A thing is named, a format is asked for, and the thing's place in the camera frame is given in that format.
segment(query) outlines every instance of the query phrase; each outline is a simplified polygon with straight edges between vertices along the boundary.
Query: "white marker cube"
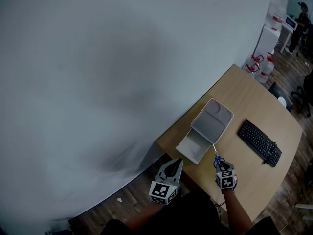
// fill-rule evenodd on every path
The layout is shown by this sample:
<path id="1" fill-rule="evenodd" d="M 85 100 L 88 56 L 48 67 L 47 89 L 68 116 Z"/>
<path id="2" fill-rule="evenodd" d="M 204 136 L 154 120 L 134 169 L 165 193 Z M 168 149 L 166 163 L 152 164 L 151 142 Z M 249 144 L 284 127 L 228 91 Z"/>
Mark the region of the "white marker cube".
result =
<path id="1" fill-rule="evenodd" d="M 216 184 L 221 189 L 235 187 L 235 171 L 229 170 L 216 173 Z"/>
<path id="2" fill-rule="evenodd" d="M 153 202 L 168 205 L 177 194 L 177 187 L 152 181 L 149 196 Z"/>

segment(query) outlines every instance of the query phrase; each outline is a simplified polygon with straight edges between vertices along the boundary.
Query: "wooden floor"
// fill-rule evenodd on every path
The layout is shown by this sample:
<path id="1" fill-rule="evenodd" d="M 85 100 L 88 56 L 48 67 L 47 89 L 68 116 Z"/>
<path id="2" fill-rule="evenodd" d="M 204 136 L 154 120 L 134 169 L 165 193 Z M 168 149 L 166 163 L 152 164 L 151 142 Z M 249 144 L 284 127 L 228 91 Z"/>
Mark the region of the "wooden floor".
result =
<path id="1" fill-rule="evenodd" d="M 290 93 L 296 90 L 298 85 L 303 84 L 304 77 L 311 73 L 312 64 L 301 53 L 299 53 L 298 58 L 295 53 L 293 55 L 285 51 L 283 54 L 279 53 L 285 37 L 286 33 L 283 31 L 280 37 L 281 42 L 275 48 L 275 70 L 270 75 L 265 87 L 269 88 L 275 81 L 290 96 Z M 310 67 L 307 67 L 304 64 L 305 62 L 308 62 Z M 301 188 L 304 187 L 303 175 L 309 160 L 313 158 L 313 115 L 307 118 L 306 109 L 298 114 L 300 101 L 297 97 L 290 96 L 290 98 L 294 103 L 291 114 L 303 128 L 303 135 L 281 186 L 254 222 L 256 223 L 266 216 L 271 216 L 277 229 L 283 235 L 313 234 L 312 231 L 309 232 L 309 228 L 313 226 L 313 221 L 302 219 L 303 215 L 313 215 L 312 211 L 294 207 L 296 203 L 313 204 L 313 197 L 310 193 L 304 191 L 301 194 Z M 151 181 L 154 179 L 159 167 L 168 160 L 170 160 L 169 156 L 164 155 L 144 173 L 110 198 L 71 219 L 69 222 L 75 234 L 98 235 L 110 219 L 126 221 L 129 217 L 140 212 L 150 203 L 148 192 Z M 185 174 L 182 176 L 181 184 L 183 194 L 198 187 Z M 117 198 L 121 198 L 123 202 L 118 202 Z M 224 210 L 222 210 L 221 222 L 228 226 L 227 213 Z"/>

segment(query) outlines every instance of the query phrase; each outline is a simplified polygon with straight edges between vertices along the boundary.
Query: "white table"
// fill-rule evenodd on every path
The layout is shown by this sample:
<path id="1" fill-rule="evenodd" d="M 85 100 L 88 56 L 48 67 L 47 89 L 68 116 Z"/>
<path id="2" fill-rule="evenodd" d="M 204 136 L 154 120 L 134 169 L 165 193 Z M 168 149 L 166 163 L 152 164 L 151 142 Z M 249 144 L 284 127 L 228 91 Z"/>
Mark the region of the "white table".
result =
<path id="1" fill-rule="evenodd" d="M 288 31 L 288 36 L 287 36 L 287 38 L 286 38 L 286 40 L 285 40 L 285 42 L 284 42 L 284 45 L 283 45 L 282 49 L 280 50 L 280 53 L 283 53 L 284 48 L 286 47 L 286 45 L 287 45 L 287 43 L 288 43 L 288 41 L 289 41 L 289 38 L 290 38 L 291 34 L 293 34 L 293 31 L 294 31 L 294 29 L 291 28 L 291 27 L 290 27 L 288 24 L 286 24 L 286 23 L 282 23 L 282 27 L 285 28 L 285 29 Z"/>

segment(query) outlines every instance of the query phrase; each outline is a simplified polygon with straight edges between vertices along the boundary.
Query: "white shoe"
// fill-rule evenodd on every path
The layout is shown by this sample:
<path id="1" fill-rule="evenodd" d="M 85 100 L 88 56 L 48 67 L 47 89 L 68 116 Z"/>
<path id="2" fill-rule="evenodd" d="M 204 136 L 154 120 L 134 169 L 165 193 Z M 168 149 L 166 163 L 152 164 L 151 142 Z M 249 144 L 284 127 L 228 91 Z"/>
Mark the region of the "white shoe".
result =
<path id="1" fill-rule="evenodd" d="M 285 51 L 288 52 L 289 54 L 292 54 L 293 52 L 290 52 L 287 47 L 285 47 Z"/>

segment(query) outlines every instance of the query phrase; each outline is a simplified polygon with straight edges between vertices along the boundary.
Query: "office chair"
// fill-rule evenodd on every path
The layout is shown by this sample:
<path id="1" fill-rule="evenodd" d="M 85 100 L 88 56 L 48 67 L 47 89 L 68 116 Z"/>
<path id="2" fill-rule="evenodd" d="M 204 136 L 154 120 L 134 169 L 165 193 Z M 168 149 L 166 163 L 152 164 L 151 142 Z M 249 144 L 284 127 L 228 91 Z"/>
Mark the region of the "office chair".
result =
<path id="1" fill-rule="evenodd" d="M 301 46 L 299 50 L 305 58 L 313 63 L 313 25 L 309 23 L 306 34 L 301 37 Z"/>
<path id="2" fill-rule="evenodd" d="M 302 112 L 304 106 L 308 109 L 307 117 L 311 116 L 309 104 L 313 105 L 313 73 L 307 75 L 304 78 L 303 88 L 301 86 L 297 87 L 297 90 L 300 90 L 301 93 L 292 91 L 291 95 L 296 94 L 300 99 L 302 99 L 301 109 L 298 113 Z"/>
<path id="3" fill-rule="evenodd" d="M 269 92 L 272 93 L 274 95 L 275 98 L 279 98 L 280 96 L 284 98 L 284 100 L 286 101 L 286 109 L 291 112 L 292 107 L 293 107 L 293 103 L 292 101 L 289 99 L 289 97 L 283 92 L 283 90 L 276 84 L 276 82 L 274 82 L 272 84 L 272 86 L 269 89 Z"/>

